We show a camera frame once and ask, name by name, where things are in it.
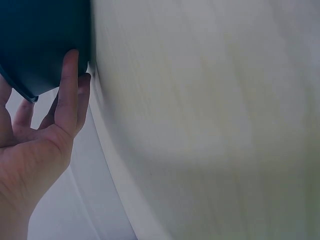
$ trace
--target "white curved surface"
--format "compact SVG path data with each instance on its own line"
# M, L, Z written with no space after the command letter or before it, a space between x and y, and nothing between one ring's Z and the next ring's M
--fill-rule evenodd
M140 240L320 237L312 0L94 0L90 106Z
M41 95L32 127L40 125L56 91ZM13 116L22 97L13 91ZM28 240L136 240L103 154L91 110L74 140L71 163L36 206Z

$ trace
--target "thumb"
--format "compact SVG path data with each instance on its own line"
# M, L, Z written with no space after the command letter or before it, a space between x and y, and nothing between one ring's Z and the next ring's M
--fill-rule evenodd
M11 117L6 109L12 88L0 75L0 148L8 147L14 143L14 133Z

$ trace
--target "wrist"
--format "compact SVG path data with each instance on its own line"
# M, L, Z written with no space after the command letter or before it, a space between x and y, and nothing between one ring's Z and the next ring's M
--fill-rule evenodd
M30 216L0 201L0 238L2 240L26 240Z

